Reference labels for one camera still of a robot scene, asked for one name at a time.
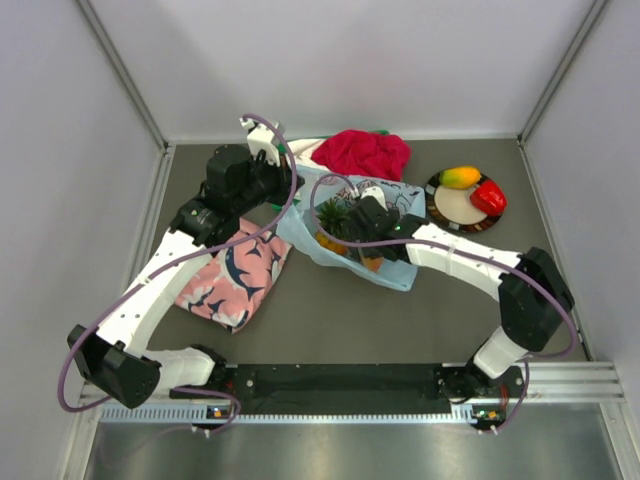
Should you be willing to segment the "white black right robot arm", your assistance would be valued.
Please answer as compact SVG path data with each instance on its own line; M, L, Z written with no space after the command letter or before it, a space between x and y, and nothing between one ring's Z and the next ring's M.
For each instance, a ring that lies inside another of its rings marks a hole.
M451 397L487 396L526 355L541 352L569 321L573 295L551 255L486 247L449 233L424 217L400 214L371 195L349 207L343 226L351 250L431 268L471 285L499 305L500 324L457 378L443 384Z

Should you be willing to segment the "plastic pineapple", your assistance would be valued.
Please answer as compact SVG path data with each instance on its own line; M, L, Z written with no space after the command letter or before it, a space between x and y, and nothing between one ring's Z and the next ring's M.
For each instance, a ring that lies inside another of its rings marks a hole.
M334 199L329 199L318 207L316 213L320 226L324 231L337 239L344 239L344 224L348 219L345 206L337 203ZM340 256L347 254L348 248L346 246L330 240L327 235L320 231L316 232L315 238L323 248Z

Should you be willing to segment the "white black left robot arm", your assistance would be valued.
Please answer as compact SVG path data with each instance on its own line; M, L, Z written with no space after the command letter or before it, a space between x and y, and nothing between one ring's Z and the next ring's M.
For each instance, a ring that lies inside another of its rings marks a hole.
M150 351L149 340L195 274L235 246L241 217L264 203L288 209L303 184L288 145L217 148L198 193L178 209L137 279L94 324L69 333L63 366L77 366L87 382L129 409L183 387L220 394L227 374L212 350Z

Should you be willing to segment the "light blue cartoon plastic bag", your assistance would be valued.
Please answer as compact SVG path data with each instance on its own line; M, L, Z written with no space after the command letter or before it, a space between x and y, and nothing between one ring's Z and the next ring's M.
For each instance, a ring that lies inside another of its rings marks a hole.
M415 266L386 260L374 272L359 261L340 256L318 243L315 238L317 227L311 218L311 208L318 208L327 200L333 200L341 207L352 206L352 187L336 177L321 180L320 177L326 172L320 168L300 165L297 167L297 173L304 179L304 185L297 191L299 202L290 207L278 222L277 235L321 266L348 269L376 285L401 292L409 291L417 275ZM424 216L426 213L425 192L421 187L358 175L351 175L349 181L359 191L369 187L379 188L384 194L387 206L397 208L402 215L409 213Z

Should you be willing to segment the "orange peach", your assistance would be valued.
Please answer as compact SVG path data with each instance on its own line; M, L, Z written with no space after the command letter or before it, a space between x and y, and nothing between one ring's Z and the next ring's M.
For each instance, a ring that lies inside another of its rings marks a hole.
M364 257L362 259L362 265L366 267L369 271L377 273L380 270L381 266L383 265L384 261L385 259L383 257L376 257L376 258Z

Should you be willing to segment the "red bell pepper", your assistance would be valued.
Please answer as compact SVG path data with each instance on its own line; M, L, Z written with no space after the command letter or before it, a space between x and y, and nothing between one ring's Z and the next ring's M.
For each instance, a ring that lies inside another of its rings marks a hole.
M487 216L500 216L508 202L500 187L492 180L482 182L469 197L471 204Z

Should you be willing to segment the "yellow green mango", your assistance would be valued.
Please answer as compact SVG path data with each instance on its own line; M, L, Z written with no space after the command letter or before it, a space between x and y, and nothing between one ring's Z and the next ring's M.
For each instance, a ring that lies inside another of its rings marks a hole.
M482 178L479 169L473 166L458 166L443 170L439 181L443 187L466 190L477 184Z

